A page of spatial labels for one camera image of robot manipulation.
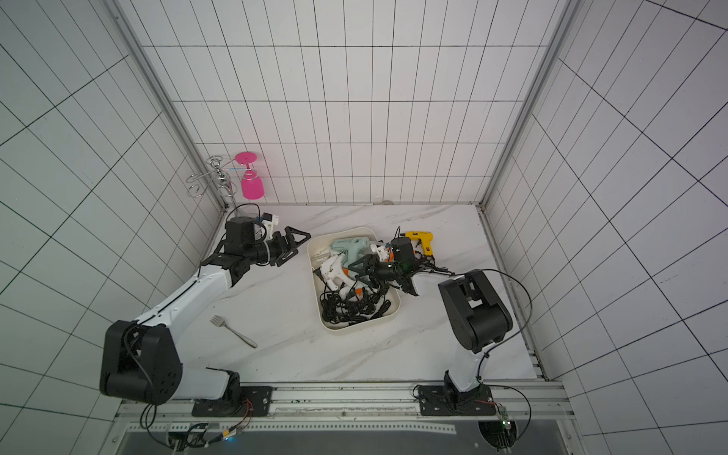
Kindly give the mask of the yellow glue gun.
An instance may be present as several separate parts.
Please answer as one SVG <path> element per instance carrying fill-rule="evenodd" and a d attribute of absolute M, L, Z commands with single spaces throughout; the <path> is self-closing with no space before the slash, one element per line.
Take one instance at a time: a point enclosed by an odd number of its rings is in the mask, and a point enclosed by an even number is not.
<path fill-rule="evenodd" d="M 433 234 L 429 231 L 407 231 L 404 236 L 413 244 L 413 250 L 416 256 L 433 258 Z"/>

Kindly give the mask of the small white glue gun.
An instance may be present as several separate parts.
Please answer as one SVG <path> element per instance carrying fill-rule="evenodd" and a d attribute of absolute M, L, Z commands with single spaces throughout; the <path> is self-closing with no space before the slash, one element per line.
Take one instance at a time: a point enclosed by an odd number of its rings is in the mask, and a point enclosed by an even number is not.
<path fill-rule="evenodd" d="M 322 282 L 331 290 L 350 289 L 356 285 L 356 281 L 345 272 L 344 259 L 344 253 L 333 254 L 318 268 Z"/>

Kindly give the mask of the large mint glue gun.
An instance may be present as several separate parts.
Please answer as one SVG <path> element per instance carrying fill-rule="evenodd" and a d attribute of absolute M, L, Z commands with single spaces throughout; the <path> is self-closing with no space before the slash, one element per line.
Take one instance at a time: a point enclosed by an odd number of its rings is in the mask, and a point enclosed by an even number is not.
<path fill-rule="evenodd" d="M 343 256 L 341 264 L 344 268 L 351 265 L 363 265 L 367 257 L 377 253 L 377 245 L 368 237 L 349 237 L 335 240 L 330 246 L 331 252 Z"/>

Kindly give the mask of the orange glue gun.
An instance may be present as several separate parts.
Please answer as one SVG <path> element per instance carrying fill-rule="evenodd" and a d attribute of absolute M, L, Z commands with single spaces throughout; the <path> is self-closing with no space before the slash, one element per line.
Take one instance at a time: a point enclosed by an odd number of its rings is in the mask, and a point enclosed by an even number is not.
<path fill-rule="evenodd" d="M 381 262 L 390 263 L 392 261 L 392 248 L 388 244 L 374 245 L 372 250 Z"/>

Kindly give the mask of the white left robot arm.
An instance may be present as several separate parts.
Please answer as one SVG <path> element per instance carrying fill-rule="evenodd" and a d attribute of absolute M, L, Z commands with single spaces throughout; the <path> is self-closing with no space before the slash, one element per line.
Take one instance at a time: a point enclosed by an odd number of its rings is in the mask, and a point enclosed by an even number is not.
<path fill-rule="evenodd" d="M 215 250 L 187 282 L 134 320 L 118 320 L 106 330 L 100 393 L 152 408 L 191 400 L 195 416 L 251 411 L 238 373 L 186 367 L 176 345 L 191 323 L 252 267 L 282 267 L 310 238 L 293 227 L 277 231 L 270 213 L 227 221 Z"/>

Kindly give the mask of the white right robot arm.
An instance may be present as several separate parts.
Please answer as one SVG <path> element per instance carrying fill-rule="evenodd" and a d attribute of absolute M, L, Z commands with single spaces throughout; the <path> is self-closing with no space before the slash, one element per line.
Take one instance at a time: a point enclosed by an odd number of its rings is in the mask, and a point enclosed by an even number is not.
<path fill-rule="evenodd" d="M 370 286 L 391 286 L 415 297 L 439 301 L 459 347 L 439 385 L 417 385 L 423 416 L 494 416 L 502 410 L 491 388 L 483 385 L 481 369 L 489 359 L 485 348 L 505 341 L 514 322 L 494 286 L 481 269 L 458 274 L 438 267 L 430 256 L 418 254 L 411 239 L 390 242 L 390 259 L 376 252 L 348 266 L 349 273 Z"/>

